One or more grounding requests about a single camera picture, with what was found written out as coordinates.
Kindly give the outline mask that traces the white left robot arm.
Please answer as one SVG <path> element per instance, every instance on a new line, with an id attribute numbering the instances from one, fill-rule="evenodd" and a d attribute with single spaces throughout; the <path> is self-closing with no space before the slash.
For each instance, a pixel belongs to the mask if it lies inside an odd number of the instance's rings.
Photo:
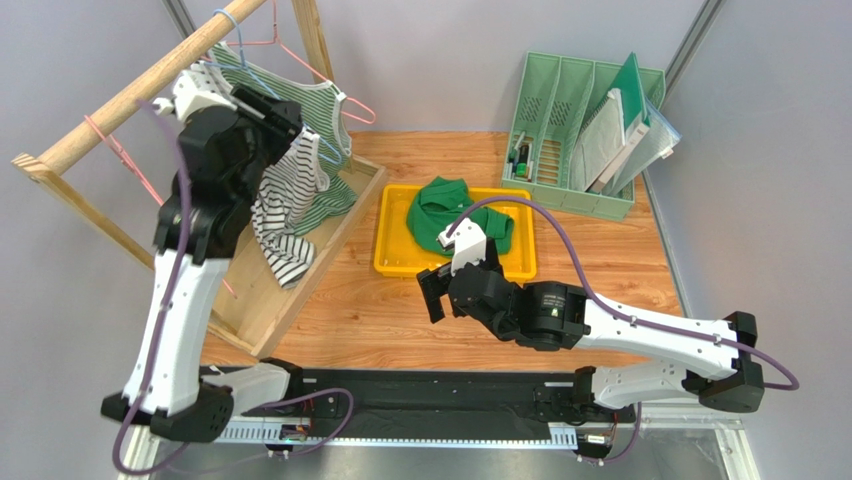
<path id="1" fill-rule="evenodd" d="M 232 416 L 285 397 L 282 361 L 204 375 L 200 358 L 261 177 L 302 130 L 299 103 L 239 85 L 169 132 L 177 170 L 158 212 L 152 303 L 131 375 L 103 399 L 102 416 L 168 440 L 210 443 Z"/>

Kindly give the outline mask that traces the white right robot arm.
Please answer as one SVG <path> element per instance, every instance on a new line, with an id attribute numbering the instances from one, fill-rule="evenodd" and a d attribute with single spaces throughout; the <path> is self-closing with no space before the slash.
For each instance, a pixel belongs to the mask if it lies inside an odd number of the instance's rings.
<path id="1" fill-rule="evenodd" d="M 646 357 L 629 367 L 585 366 L 575 372 L 573 403 L 619 410 L 643 401 L 697 398 L 710 409 L 758 410 L 766 390 L 751 355 L 758 330 L 753 315 L 735 311 L 720 320 L 650 312 L 556 281 L 519 285 L 503 275 L 493 241 L 485 256 L 454 268 L 445 264 L 417 275 L 431 322 L 445 316 L 447 297 L 456 317 L 470 317 L 498 340 L 536 351 L 601 348 Z"/>

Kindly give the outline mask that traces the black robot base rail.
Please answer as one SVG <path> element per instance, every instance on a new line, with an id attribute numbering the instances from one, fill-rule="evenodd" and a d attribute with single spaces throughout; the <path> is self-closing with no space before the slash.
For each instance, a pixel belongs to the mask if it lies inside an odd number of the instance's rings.
<path id="1" fill-rule="evenodd" d="M 309 422 L 314 436 L 375 440 L 547 440 L 549 426 L 632 425 L 634 408 L 617 412 L 572 401 L 570 373 L 306 368 L 290 395 L 332 389 L 296 406 L 246 412 L 250 419 Z"/>

